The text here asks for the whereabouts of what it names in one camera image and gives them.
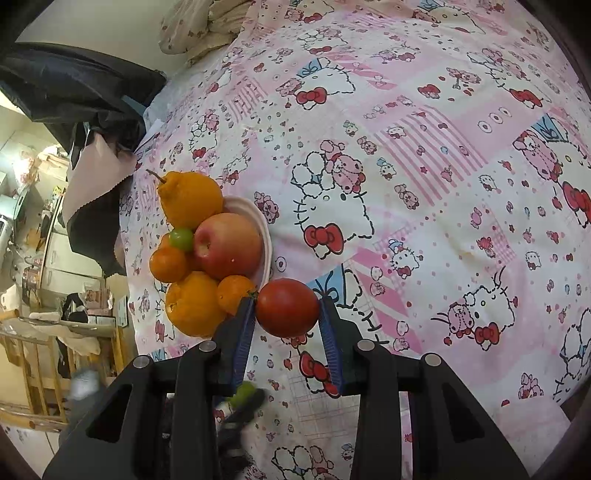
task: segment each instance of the pile of fruit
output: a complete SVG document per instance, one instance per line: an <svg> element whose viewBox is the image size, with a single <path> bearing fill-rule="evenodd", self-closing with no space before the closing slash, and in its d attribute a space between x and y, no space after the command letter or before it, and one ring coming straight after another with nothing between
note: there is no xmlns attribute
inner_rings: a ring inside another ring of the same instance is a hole
<svg viewBox="0 0 591 480"><path fill-rule="evenodd" d="M257 292L251 278L263 255L256 226L223 212L220 187L198 172L170 171L158 178L162 210L173 230L150 258L157 280L170 283L165 310L185 335L209 337L242 298L256 296L256 318L270 334L292 338L308 332L320 314L314 292L289 278Z"/></svg>

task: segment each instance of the drawer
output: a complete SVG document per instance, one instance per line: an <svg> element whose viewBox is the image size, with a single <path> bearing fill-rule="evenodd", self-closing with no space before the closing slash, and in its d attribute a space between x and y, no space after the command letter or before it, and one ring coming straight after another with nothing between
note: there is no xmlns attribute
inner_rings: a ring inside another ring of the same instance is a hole
<svg viewBox="0 0 591 480"><path fill-rule="evenodd" d="M87 277L103 276L100 265L91 258L74 253L70 248L70 240L60 233L52 233L49 237L45 265L54 270L86 275Z"/></svg>
<svg viewBox="0 0 591 480"><path fill-rule="evenodd" d="M41 278L41 289L68 295L70 293L82 292L84 287L98 289L100 280L98 278L83 277L52 268L44 268Z"/></svg>

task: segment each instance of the pink tablecloth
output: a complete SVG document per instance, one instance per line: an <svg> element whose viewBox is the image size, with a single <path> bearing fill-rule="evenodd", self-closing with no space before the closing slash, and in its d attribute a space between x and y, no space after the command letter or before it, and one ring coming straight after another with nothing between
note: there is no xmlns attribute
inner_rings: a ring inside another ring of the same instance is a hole
<svg viewBox="0 0 591 480"><path fill-rule="evenodd" d="M393 352L438 352L534 470L591 365L590 104L562 52L513 0L262 0L248 16L167 88L122 199L139 351L200 341L148 269L168 226L146 168L199 170L263 211L275 277L332 295ZM269 402L245 478L348 477L358 399L325 366L317 328L255 331L247 376Z"/></svg>

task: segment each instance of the red tomato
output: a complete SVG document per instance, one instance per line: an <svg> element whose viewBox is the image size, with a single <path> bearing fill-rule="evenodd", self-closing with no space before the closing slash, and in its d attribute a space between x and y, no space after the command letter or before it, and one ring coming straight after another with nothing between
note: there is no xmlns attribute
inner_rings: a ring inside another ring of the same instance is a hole
<svg viewBox="0 0 591 480"><path fill-rule="evenodd" d="M265 285L256 301L256 319L271 335L293 338L304 335L316 324L320 303L302 282L279 278Z"/></svg>

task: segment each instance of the metal screw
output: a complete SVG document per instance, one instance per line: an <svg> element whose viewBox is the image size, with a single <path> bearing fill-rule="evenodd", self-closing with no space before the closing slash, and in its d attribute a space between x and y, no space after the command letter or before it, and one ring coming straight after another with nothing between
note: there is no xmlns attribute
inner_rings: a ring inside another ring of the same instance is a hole
<svg viewBox="0 0 591 480"><path fill-rule="evenodd" d="M441 357L435 353L429 353L425 356L425 363L431 367L439 367L441 365Z"/></svg>
<svg viewBox="0 0 591 480"><path fill-rule="evenodd" d="M216 342L214 342L213 340L205 340L204 342L201 342L199 344L199 349L202 352L213 352L217 347Z"/></svg>
<svg viewBox="0 0 591 480"><path fill-rule="evenodd" d="M147 367L150 364L150 358L148 355L140 355L134 359L135 368Z"/></svg>
<svg viewBox="0 0 591 480"><path fill-rule="evenodd" d="M359 342L357 342L357 348L359 350L363 350L364 352L370 352L371 350L373 350L375 347L375 343L373 343L371 340L367 340L367 339L363 339L360 340Z"/></svg>

